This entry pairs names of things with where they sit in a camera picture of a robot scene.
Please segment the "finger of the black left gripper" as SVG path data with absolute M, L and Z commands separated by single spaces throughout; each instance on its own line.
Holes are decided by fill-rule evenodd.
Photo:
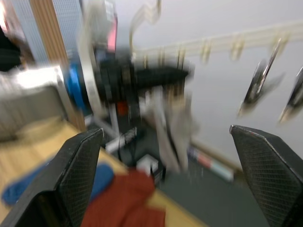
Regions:
M 149 89 L 157 86 L 167 86 L 185 81 L 193 75 L 192 70 L 187 67 L 177 66 L 153 66 L 136 71 L 136 88 Z

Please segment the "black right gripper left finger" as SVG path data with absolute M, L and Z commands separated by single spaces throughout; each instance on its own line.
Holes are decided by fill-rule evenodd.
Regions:
M 1 226 L 79 227 L 90 200 L 103 135 L 99 128 L 66 140 Z

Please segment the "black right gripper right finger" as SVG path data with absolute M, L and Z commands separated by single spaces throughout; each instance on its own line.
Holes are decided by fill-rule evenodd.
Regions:
M 271 227 L 303 225 L 303 160 L 278 136 L 240 125 L 230 134 L 246 182 Z

